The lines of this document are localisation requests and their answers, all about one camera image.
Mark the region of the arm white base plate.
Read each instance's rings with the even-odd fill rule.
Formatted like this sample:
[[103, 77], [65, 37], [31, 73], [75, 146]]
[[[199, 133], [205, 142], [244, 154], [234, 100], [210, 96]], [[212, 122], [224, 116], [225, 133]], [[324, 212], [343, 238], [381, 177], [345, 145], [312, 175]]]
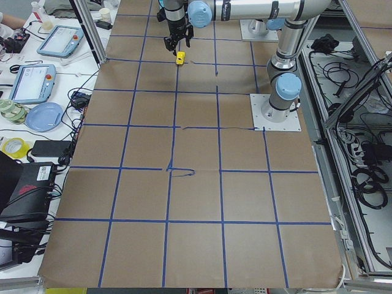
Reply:
[[248, 42], [278, 43], [276, 31], [269, 30], [262, 20], [240, 20], [241, 37]]
[[288, 110], [276, 110], [270, 105], [269, 94], [250, 94], [252, 120], [257, 131], [301, 132], [295, 103]]

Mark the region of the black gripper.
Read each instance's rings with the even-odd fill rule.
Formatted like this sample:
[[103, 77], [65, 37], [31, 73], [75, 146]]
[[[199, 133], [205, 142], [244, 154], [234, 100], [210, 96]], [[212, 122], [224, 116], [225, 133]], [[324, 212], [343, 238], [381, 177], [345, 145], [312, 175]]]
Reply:
[[194, 27], [186, 21], [167, 21], [170, 31], [169, 37], [164, 37], [166, 49], [176, 56], [176, 46], [182, 39], [186, 41], [186, 47], [190, 48], [190, 40], [194, 36]]

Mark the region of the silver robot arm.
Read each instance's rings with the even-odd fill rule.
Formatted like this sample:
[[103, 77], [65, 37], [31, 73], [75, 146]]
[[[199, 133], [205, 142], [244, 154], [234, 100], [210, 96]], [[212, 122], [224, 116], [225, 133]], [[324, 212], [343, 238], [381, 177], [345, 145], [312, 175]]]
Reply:
[[329, 1], [164, 1], [164, 16], [170, 35], [164, 37], [168, 51], [176, 53], [180, 40], [190, 45], [194, 28], [212, 21], [272, 20], [307, 21], [320, 15]]
[[301, 80], [293, 73], [293, 68], [305, 26], [305, 21], [285, 20], [276, 52], [267, 65], [272, 92], [264, 112], [267, 120], [273, 123], [286, 120], [302, 88]]

